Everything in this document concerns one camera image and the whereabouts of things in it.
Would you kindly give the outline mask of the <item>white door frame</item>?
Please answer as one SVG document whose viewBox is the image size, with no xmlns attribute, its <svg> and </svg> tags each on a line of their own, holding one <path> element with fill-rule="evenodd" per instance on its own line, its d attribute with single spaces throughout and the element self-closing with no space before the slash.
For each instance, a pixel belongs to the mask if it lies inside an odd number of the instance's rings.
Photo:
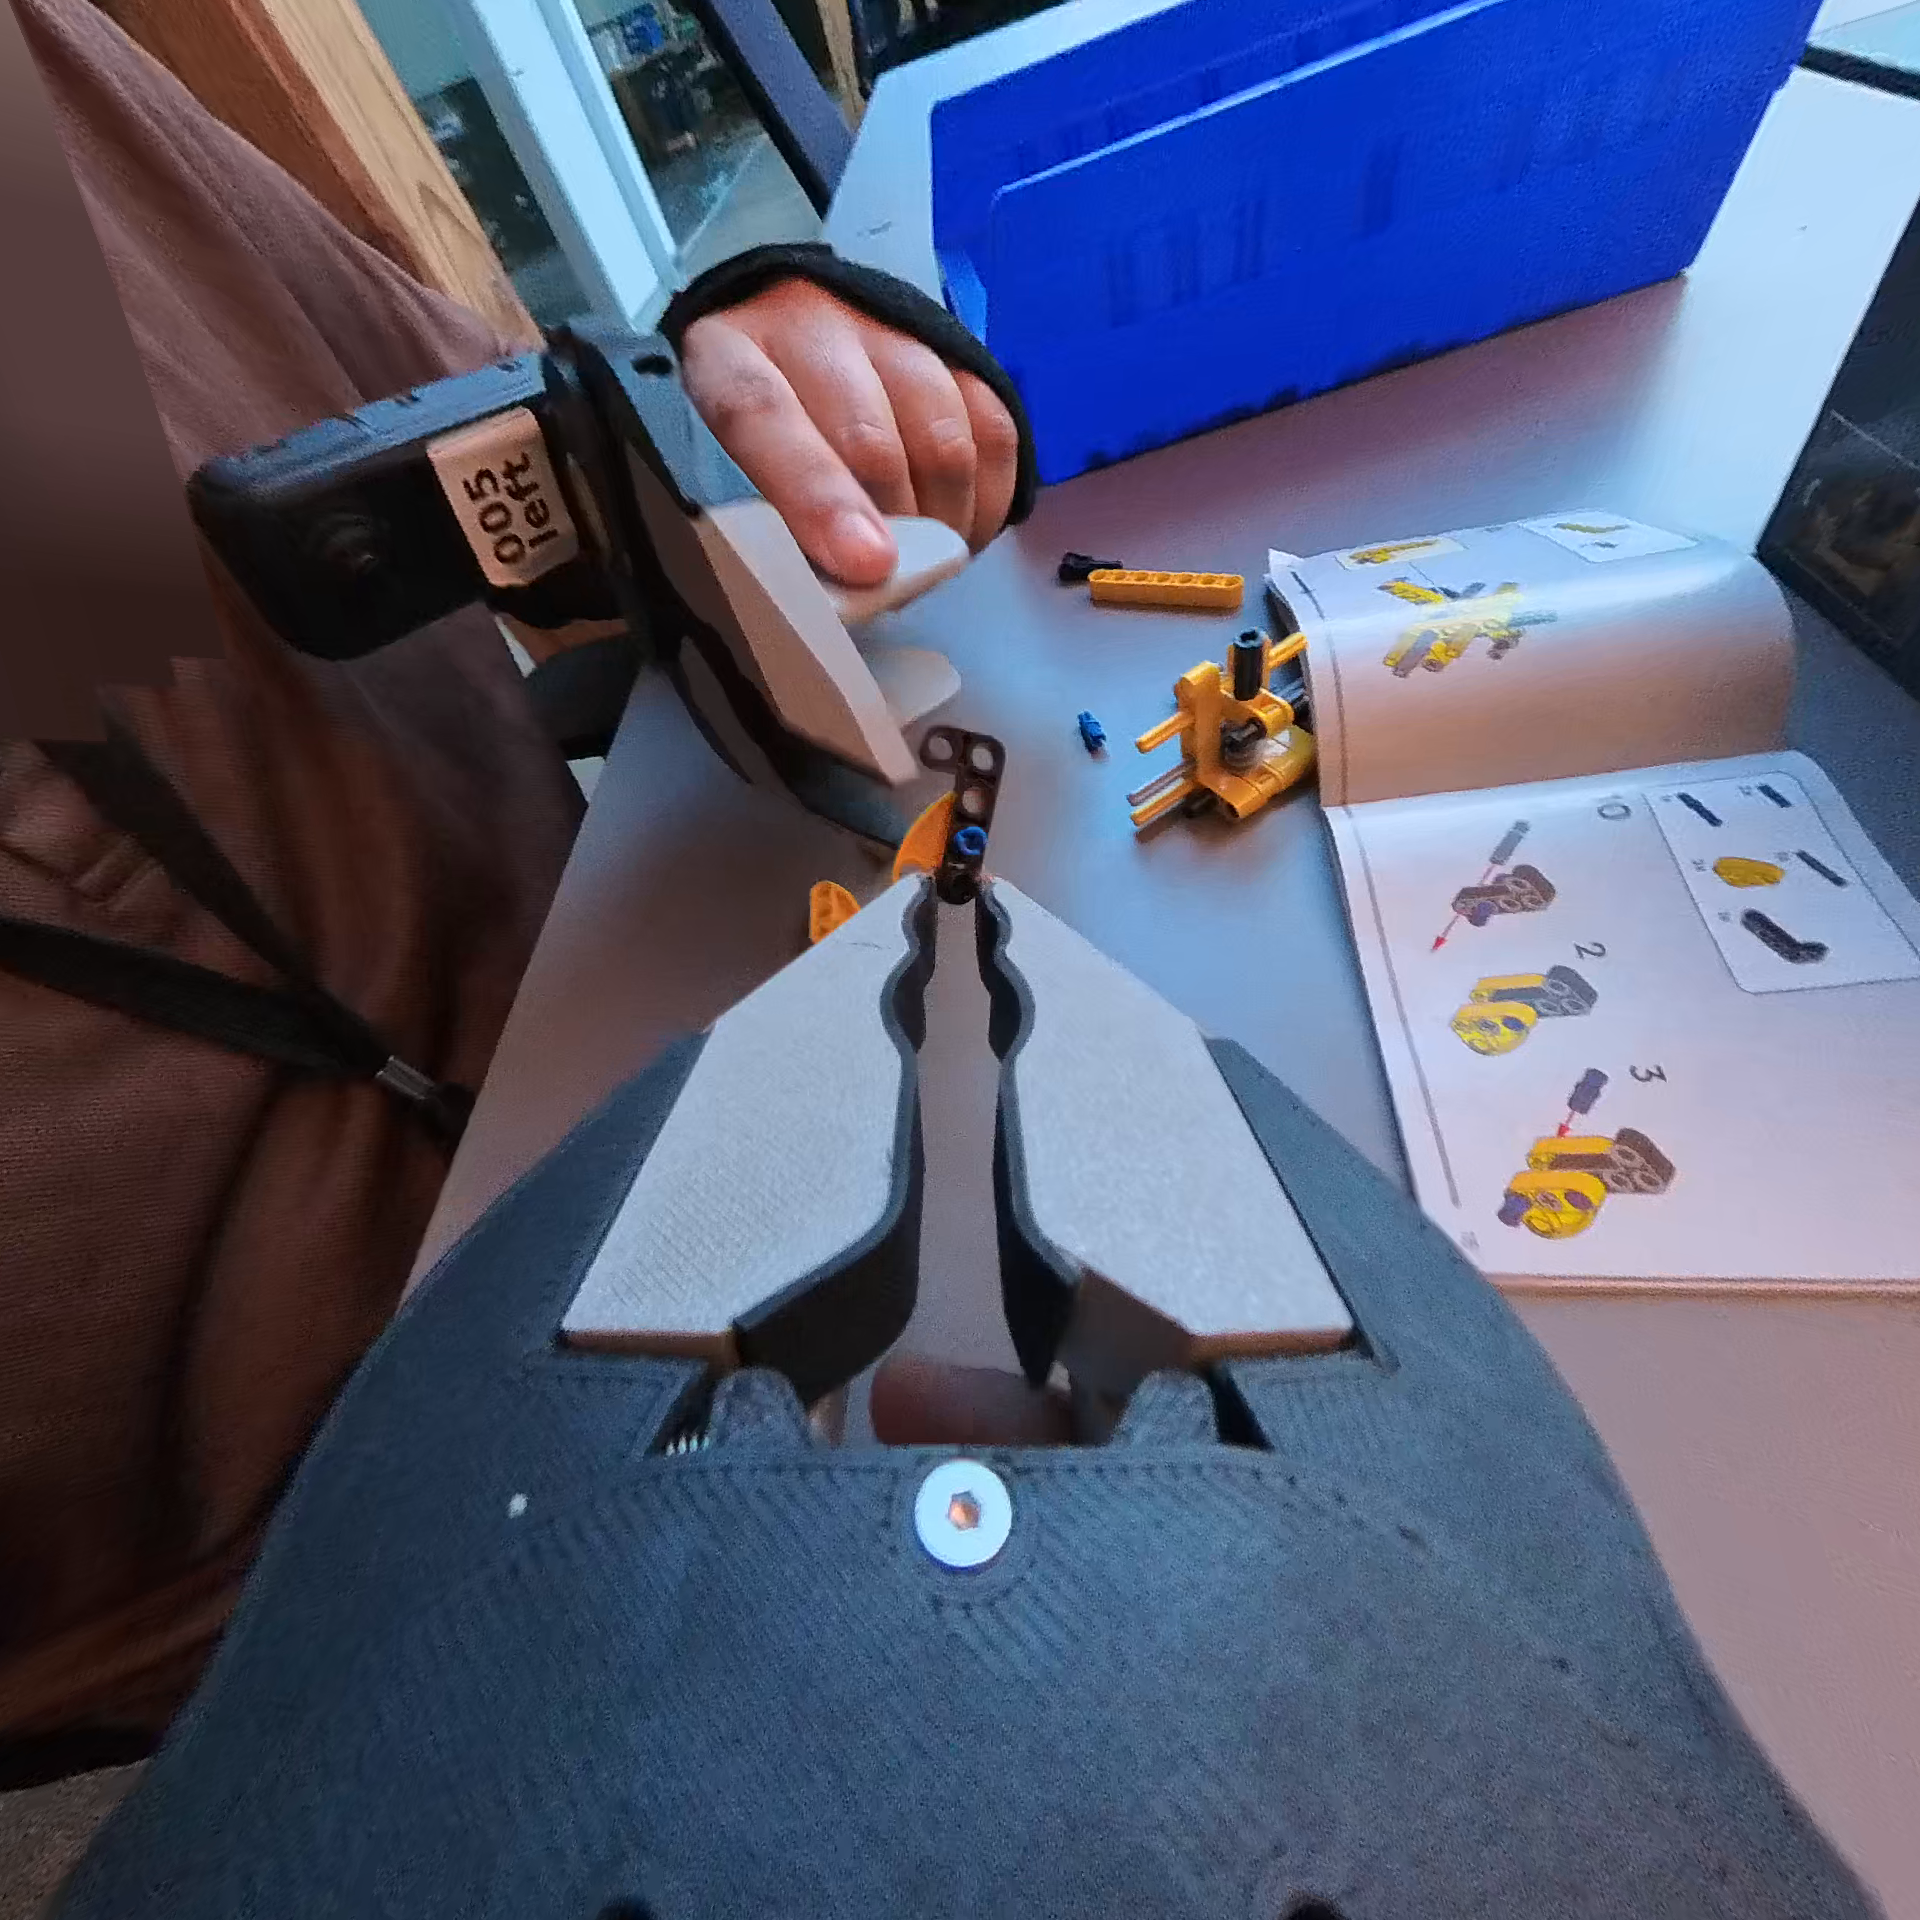
<svg viewBox="0 0 1920 1920">
<path fill-rule="evenodd" d="M 472 78 L 589 311 L 652 333 L 679 245 L 576 2 L 448 2 Z"/>
</svg>

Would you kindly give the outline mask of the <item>person's left hand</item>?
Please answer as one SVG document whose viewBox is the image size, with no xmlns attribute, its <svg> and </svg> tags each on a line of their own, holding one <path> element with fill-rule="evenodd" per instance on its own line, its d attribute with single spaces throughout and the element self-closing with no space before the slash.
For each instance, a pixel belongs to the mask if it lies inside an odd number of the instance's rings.
<svg viewBox="0 0 1920 1920">
<path fill-rule="evenodd" d="M 1012 518 L 1019 436 L 1005 403 L 815 283 L 692 322 L 679 365 L 713 436 L 834 581 L 893 573 L 892 518 L 940 518 L 971 553 Z"/>
</svg>

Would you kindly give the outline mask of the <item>yellow lego vehicle assembly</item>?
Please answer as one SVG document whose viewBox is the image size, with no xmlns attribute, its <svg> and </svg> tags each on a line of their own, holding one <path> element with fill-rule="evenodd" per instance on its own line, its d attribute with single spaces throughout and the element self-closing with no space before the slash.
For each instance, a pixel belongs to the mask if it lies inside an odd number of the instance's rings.
<svg viewBox="0 0 1920 1920">
<path fill-rule="evenodd" d="M 1150 755 L 1179 746 L 1171 771 L 1127 794 L 1130 826 L 1218 810 L 1245 823 L 1317 775 L 1304 655 L 1309 635 L 1240 634 L 1226 660 L 1201 660 L 1175 686 L 1175 712 L 1137 738 Z"/>
</svg>

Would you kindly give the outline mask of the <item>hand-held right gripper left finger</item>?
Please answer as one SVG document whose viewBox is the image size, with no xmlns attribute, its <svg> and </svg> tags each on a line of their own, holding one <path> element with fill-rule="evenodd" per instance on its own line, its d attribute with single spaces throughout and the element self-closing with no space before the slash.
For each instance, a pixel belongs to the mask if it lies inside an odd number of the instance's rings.
<svg viewBox="0 0 1920 1920">
<path fill-rule="evenodd" d="M 562 1315 L 576 1347 L 860 1375 L 915 1307 L 937 898 L 907 875 L 702 1039 Z"/>
</svg>

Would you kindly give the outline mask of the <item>dark lego set box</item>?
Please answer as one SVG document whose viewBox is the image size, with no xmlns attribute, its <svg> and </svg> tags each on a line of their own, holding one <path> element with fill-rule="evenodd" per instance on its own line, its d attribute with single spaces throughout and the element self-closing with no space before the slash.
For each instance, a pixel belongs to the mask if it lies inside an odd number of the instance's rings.
<svg viewBox="0 0 1920 1920">
<path fill-rule="evenodd" d="M 1917 689 L 1917 269 L 1893 264 L 1758 540 L 1761 561 Z"/>
</svg>

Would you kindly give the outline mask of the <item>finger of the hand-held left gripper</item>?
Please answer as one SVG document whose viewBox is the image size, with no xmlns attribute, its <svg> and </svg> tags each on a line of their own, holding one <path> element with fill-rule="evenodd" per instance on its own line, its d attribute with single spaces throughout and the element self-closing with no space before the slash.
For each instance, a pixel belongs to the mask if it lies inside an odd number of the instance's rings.
<svg viewBox="0 0 1920 1920">
<path fill-rule="evenodd" d="M 789 730 L 755 679 L 721 643 L 679 643 L 663 675 L 708 746 L 737 779 L 778 791 L 877 852 L 898 852 L 910 826 L 867 775 Z"/>
<path fill-rule="evenodd" d="M 755 679 L 779 729 L 904 787 L 915 775 L 904 729 L 779 512 L 755 492 L 685 504 L 639 452 L 626 452 L 626 477 L 667 581 Z"/>
</svg>

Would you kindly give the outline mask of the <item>person's left forearm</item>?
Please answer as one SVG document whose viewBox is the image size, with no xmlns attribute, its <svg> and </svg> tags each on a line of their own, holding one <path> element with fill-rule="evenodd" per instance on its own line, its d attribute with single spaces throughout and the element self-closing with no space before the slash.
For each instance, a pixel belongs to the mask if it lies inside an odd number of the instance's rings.
<svg viewBox="0 0 1920 1920">
<path fill-rule="evenodd" d="M 180 477 L 521 349 L 357 235 L 103 2 L 13 12 Z"/>
</svg>

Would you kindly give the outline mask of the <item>wooden panel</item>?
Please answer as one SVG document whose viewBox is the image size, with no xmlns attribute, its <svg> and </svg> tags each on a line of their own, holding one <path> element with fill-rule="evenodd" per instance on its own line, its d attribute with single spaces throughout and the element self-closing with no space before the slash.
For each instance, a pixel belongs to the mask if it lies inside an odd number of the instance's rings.
<svg viewBox="0 0 1920 1920">
<path fill-rule="evenodd" d="M 493 238 L 357 2 L 103 2 L 228 128 L 512 346 L 539 341 Z"/>
</svg>

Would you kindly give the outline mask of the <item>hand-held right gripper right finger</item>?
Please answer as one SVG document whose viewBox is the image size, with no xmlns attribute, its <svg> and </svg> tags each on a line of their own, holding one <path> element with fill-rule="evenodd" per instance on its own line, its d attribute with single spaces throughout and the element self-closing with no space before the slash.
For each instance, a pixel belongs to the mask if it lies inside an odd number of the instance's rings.
<svg viewBox="0 0 1920 1920">
<path fill-rule="evenodd" d="M 992 878 L 994 1229 L 1019 1366 L 1102 1442 L 1143 1379 L 1331 1354 L 1356 1319 L 1208 1035 Z"/>
</svg>

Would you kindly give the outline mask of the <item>person's brown sweatshirt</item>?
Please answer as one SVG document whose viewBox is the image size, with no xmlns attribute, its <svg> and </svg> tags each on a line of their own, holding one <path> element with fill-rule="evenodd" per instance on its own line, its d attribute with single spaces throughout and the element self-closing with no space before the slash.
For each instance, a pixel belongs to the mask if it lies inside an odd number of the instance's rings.
<svg viewBox="0 0 1920 1920">
<path fill-rule="evenodd" d="M 228 656 L 125 729 L 387 1054 L 480 1086 L 580 820 L 490 611 Z M 3 978 L 3 1788 L 139 1760 L 389 1322 L 448 1149 L 311 1077 Z"/>
</svg>

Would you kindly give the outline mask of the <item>lego instruction booklet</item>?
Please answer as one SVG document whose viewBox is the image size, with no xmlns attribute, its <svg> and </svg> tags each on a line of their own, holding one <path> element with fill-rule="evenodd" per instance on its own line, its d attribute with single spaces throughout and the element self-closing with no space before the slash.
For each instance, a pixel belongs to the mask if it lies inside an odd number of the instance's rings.
<svg viewBox="0 0 1920 1920">
<path fill-rule="evenodd" d="M 1267 558 L 1420 1204 L 1505 1286 L 1917 1290 L 1917 899 L 1763 564 L 1610 509 Z"/>
</svg>

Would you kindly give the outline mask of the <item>small yellow black lego assembly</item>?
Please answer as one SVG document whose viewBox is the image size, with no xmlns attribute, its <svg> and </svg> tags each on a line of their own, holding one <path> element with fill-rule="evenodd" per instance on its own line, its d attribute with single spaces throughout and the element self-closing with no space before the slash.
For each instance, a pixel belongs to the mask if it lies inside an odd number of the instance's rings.
<svg viewBox="0 0 1920 1920">
<path fill-rule="evenodd" d="M 907 826 L 892 878 L 929 875 L 942 902 L 971 902 L 987 875 L 1005 746 L 992 735 L 931 725 L 918 759 L 929 771 L 949 776 L 949 790 Z"/>
</svg>

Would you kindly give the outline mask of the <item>blue plastic bin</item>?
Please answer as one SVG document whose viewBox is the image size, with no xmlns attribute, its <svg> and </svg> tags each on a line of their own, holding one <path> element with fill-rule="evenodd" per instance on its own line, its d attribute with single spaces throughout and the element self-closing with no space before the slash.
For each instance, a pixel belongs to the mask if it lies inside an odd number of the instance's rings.
<svg viewBox="0 0 1920 1920">
<path fill-rule="evenodd" d="M 1042 482 L 1678 277 L 1818 2 L 1182 2 L 931 106 Z"/>
</svg>

